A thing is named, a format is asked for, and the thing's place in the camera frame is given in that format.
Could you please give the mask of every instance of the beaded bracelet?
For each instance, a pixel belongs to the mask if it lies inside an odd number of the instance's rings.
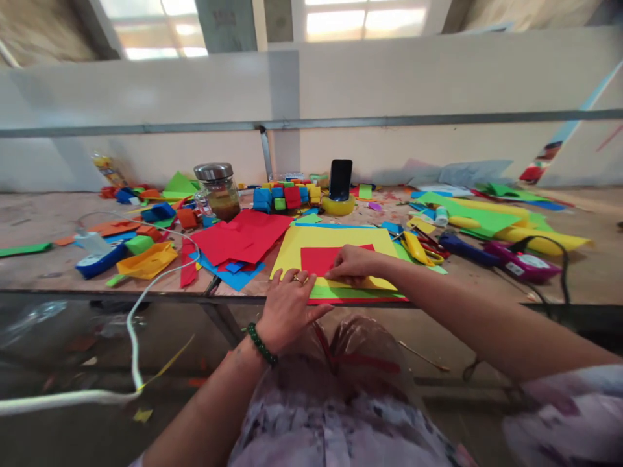
[[[258,336],[258,332],[255,330],[254,322],[249,323],[249,325],[247,326],[247,332],[251,336],[251,340],[255,344],[255,347],[257,347],[260,353],[262,354],[262,357],[264,357],[264,359],[269,363],[269,365],[275,366],[277,362],[279,362],[279,359],[275,357],[273,354],[271,354],[269,350],[266,348],[266,346],[260,339],[260,336]]]

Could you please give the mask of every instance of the glass jar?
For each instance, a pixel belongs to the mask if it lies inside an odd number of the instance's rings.
[[[240,212],[238,190],[232,165],[212,162],[195,167],[195,176],[201,189],[195,193],[195,201],[205,216],[214,214],[222,221],[231,221]]]

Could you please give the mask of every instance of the glue gun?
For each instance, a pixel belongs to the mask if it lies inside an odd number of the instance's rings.
[[[484,266],[499,266],[500,258],[490,253],[484,252],[475,246],[461,240],[453,230],[445,230],[439,237],[439,244],[450,253],[471,259],[473,262]]]

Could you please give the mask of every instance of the wall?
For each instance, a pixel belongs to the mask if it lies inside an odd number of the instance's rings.
[[[623,67],[619,67],[594,110],[623,107]],[[581,122],[566,140],[540,187],[623,184],[623,120]]]
[[[21,66],[97,60],[69,0],[0,0],[0,39]]]
[[[578,108],[623,58],[617,28],[299,44],[298,50],[192,60],[100,62],[0,72],[0,128],[379,117]],[[514,160],[518,175],[559,123],[273,132],[276,171],[322,171],[351,157],[362,177],[425,163]],[[104,145],[140,182],[229,160],[264,178],[259,132],[0,139],[0,189],[99,189],[88,161]]]

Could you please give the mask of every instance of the glue stick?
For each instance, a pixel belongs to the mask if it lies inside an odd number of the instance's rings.
[[[435,210],[435,222],[437,227],[445,227],[448,225],[448,210],[443,206],[439,206]]]

